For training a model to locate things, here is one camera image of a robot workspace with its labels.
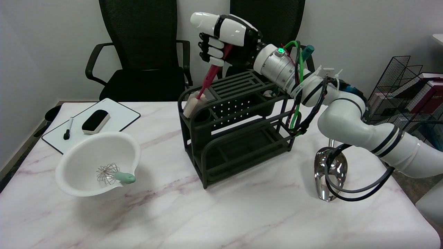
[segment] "silver scoop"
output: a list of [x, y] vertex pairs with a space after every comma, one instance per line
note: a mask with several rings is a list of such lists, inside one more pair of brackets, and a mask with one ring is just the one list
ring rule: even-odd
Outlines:
[[[326, 186], [326, 177], [323, 167], [326, 167], [326, 159], [329, 154], [334, 150], [334, 140], [329, 139], [329, 146], [321, 148], [315, 155], [314, 160], [314, 176], [315, 176], [315, 186], [317, 188], [317, 194], [319, 198], [325, 202], [330, 202], [336, 197], [329, 192]], [[348, 162], [343, 153], [340, 153], [332, 162], [329, 169], [329, 178], [331, 181], [343, 188], [346, 180], [346, 175], [348, 172]]]

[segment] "black office chair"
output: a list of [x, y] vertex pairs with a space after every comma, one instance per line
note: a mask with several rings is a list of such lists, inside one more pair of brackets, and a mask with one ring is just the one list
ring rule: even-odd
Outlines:
[[[189, 70], [190, 43], [176, 40], [176, 0], [99, 0], [101, 14], [112, 43], [98, 44], [86, 66], [86, 77], [105, 86], [100, 100], [177, 101], [192, 86]], [[183, 46], [179, 67], [176, 44]], [[105, 81], [93, 76], [97, 57], [104, 46], [113, 45], [121, 70]]]
[[[245, 19], [261, 31], [264, 43], [279, 47], [282, 43], [286, 45], [296, 39], [304, 5], [305, 0], [231, 0], [230, 13]], [[312, 58], [306, 62], [309, 70], [314, 69]], [[242, 72], [245, 69], [231, 66], [226, 76]], [[221, 73], [220, 70], [218, 78], [222, 78]]]

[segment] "whiteboard eraser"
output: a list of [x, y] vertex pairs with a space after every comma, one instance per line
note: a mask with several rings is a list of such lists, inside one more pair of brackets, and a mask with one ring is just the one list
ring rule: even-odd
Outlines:
[[111, 116], [105, 110], [95, 111], [82, 125], [84, 134], [97, 134]]

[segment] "red brush handle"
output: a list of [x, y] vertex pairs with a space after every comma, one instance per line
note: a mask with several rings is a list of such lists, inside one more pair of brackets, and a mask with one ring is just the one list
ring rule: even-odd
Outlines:
[[[229, 52], [232, 50], [232, 48], [234, 47], [234, 45], [232, 44], [226, 44], [225, 47], [223, 48], [223, 60], [226, 59], [226, 57], [228, 56]], [[200, 90], [200, 92], [197, 95], [197, 99], [200, 99], [203, 92], [205, 91], [205, 89], [208, 89], [212, 82], [214, 81], [215, 76], [217, 75], [218, 71], [221, 69], [220, 66], [216, 66], [216, 65], [211, 65], [211, 67], [209, 68], [208, 72], [206, 73], [206, 77], [203, 80], [203, 84], [202, 84], [202, 89]]]

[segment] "marker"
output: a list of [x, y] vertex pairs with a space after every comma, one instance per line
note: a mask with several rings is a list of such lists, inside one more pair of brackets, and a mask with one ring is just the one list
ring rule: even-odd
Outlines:
[[70, 117], [69, 120], [68, 120], [68, 129], [66, 129], [66, 132], [63, 135], [63, 139], [64, 140], [68, 140], [69, 137], [70, 137], [70, 131], [71, 131], [71, 128], [72, 128], [72, 121], [74, 121], [74, 118]]

